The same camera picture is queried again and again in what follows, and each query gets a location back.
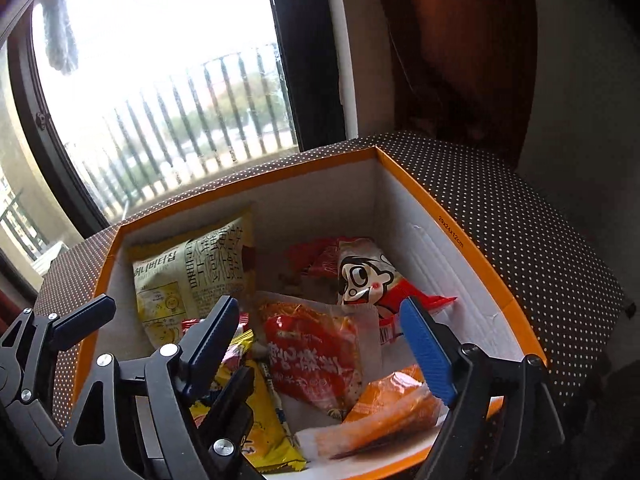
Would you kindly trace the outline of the yellow cartoon snack bag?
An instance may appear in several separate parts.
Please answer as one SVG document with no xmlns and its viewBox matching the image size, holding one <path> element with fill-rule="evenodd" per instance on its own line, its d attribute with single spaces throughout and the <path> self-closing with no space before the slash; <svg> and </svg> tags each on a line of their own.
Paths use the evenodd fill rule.
<svg viewBox="0 0 640 480">
<path fill-rule="evenodd" d="M 283 412 L 277 407 L 276 394 L 267 380 L 268 367 L 247 356 L 254 341 L 252 330 L 236 332 L 218 367 L 209 393 L 190 407 L 191 415 L 199 425 L 212 407 L 217 394 L 228 384 L 232 373 L 241 365 L 248 366 L 254 370 L 255 375 L 254 392 L 247 399 L 247 405 L 253 412 L 253 426 L 244 441 L 243 455 L 261 474 L 302 471 L 306 467 L 306 460 L 284 426 Z"/>
</svg>

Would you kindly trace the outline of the orange clear snack pouch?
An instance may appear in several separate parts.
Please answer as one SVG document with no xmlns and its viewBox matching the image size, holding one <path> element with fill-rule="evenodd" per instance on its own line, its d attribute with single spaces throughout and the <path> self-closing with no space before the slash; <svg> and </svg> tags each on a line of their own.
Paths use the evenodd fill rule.
<svg viewBox="0 0 640 480">
<path fill-rule="evenodd" d="M 307 460 L 333 460 L 429 430 L 445 411 L 412 364 L 370 382 L 340 424 L 300 430 L 295 441 Z"/>
</svg>

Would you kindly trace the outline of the clear red snack pack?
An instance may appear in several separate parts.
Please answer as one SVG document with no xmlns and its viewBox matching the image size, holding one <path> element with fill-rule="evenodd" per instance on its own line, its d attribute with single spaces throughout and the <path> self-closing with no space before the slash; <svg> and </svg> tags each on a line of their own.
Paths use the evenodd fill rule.
<svg viewBox="0 0 640 480">
<path fill-rule="evenodd" d="M 378 311 L 370 304 L 256 292 L 254 309 L 277 393 L 342 420 L 382 372 Z"/>
</svg>

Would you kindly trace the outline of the pale yellow chip bag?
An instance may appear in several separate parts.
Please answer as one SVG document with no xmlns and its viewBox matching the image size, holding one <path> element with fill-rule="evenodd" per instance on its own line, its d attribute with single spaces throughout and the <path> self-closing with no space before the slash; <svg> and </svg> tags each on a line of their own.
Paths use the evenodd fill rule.
<svg viewBox="0 0 640 480">
<path fill-rule="evenodd" d="M 155 349 L 178 342 L 182 324 L 206 318 L 220 297 L 243 300 L 255 290 L 249 209 L 162 242 L 131 246 L 127 255 L 138 319 Z"/>
</svg>

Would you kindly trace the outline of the red cartoon face snack bag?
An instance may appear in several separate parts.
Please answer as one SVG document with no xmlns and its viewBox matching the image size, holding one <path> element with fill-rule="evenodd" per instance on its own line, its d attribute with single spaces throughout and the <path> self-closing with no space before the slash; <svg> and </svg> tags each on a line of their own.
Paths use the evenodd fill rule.
<svg viewBox="0 0 640 480">
<path fill-rule="evenodd" d="M 427 295 L 409 282 L 370 237 L 321 237 L 291 246 L 285 252 L 293 270 L 312 278 L 334 278 L 337 302 L 378 310 L 381 344 L 391 344 L 401 334 L 400 304 L 414 297 L 427 311 L 437 312 L 454 297 Z"/>
</svg>

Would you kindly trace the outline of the brown polka dot tablecloth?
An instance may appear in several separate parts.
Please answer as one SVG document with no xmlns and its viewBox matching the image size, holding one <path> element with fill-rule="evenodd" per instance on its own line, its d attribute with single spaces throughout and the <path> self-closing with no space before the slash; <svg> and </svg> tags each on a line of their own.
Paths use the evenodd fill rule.
<svg viewBox="0 0 640 480">
<path fill-rule="evenodd" d="M 346 141 L 267 162 L 149 206 L 58 257 L 36 307 L 64 314 L 107 292 L 114 320 L 63 352 L 52 412 L 65 425 L 99 349 L 121 358 L 151 348 L 136 315 L 129 249 L 253 217 L 255 286 L 332 304 L 334 289 L 292 274 L 288 248 L 319 238 L 365 237 L 427 295 L 463 342 L 491 356 L 527 353 L 548 366 L 562 416 L 598 362 L 623 291 L 584 239 L 491 154 L 410 133 Z"/>
</svg>

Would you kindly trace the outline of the white air conditioner unit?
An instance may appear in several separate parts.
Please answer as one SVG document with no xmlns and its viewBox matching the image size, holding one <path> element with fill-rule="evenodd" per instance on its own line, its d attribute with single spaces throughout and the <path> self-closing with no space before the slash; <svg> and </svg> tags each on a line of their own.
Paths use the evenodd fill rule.
<svg viewBox="0 0 640 480">
<path fill-rule="evenodd" d="M 62 240 L 59 240 L 47 248 L 40 256 L 35 258 L 32 262 L 32 268 L 39 276 L 45 276 L 53 261 L 67 251 L 67 245 Z"/>
</svg>

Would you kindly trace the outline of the orange cardboard box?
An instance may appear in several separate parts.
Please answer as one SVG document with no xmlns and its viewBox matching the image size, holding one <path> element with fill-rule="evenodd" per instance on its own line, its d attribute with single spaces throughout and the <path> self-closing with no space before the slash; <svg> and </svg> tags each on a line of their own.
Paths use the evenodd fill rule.
<svg viewBox="0 0 640 480">
<path fill-rule="evenodd" d="M 541 345 L 521 301 L 504 274 L 469 238 L 444 202 L 382 148 L 251 171 L 233 183 L 160 205 L 115 230 L 100 257 L 94 290 L 110 295 L 117 311 L 111 322 L 80 345 L 76 385 L 82 386 L 94 359 L 141 358 L 152 347 L 136 311 L 128 248 L 162 242 L 227 220 L 249 209 L 256 247 L 254 292 L 337 302 L 334 278 L 312 278 L 293 270 L 285 252 L 321 237 L 370 237 L 397 270 L 427 295 L 456 300 L 436 318 L 463 342 L 490 356 L 519 361 L 541 354 Z"/>
</svg>

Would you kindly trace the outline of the balcony metal railing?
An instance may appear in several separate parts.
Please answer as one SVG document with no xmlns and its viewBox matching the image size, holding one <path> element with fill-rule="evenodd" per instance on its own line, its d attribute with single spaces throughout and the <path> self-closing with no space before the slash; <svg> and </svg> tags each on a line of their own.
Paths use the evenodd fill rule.
<svg viewBox="0 0 640 480">
<path fill-rule="evenodd" d="M 178 84 L 107 104 L 98 146 L 63 146 L 98 211 L 115 223 L 227 170 L 294 154 L 296 129 L 276 44 L 205 62 Z"/>
</svg>

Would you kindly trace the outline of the hanging grey towel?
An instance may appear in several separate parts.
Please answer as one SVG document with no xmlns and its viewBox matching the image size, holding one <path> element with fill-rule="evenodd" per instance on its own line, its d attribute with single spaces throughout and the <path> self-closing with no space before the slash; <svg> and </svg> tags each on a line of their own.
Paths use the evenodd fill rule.
<svg viewBox="0 0 640 480">
<path fill-rule="evenodd" d="M 42 9 L 44 40 L 49 65 L 63 75 L 78 69 L 78 47 L 74 26 L 80 18 L 70 16 L 68 0 L 38 0 Z M 74 0 L 73 8 L 87 14 L 98 14 L 105 0 Z"/>
</svg>

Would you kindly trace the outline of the dark red curtain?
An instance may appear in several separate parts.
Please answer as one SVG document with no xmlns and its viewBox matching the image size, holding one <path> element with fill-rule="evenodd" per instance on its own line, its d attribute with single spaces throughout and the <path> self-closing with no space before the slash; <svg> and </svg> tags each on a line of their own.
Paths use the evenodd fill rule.
<svg viewBox="0 0 640 480">
<path fill-rule="evenodd" d="M 536 0 L 381 0 L 399 129 L 518 166 L 537 69 Z"/>
</svg>

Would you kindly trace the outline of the black sliding door frame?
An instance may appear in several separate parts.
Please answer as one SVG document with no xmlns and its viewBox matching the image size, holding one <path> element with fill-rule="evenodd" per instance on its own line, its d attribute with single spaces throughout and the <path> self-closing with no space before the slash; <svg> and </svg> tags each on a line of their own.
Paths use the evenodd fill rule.
<svg viewBox="0 0 640 480">
<path fill-rule="evenodd" d="M 25 0 L 1 58 L 54 214 L 83 238 L 346 138 L 329 0 Z"/>
</svg>

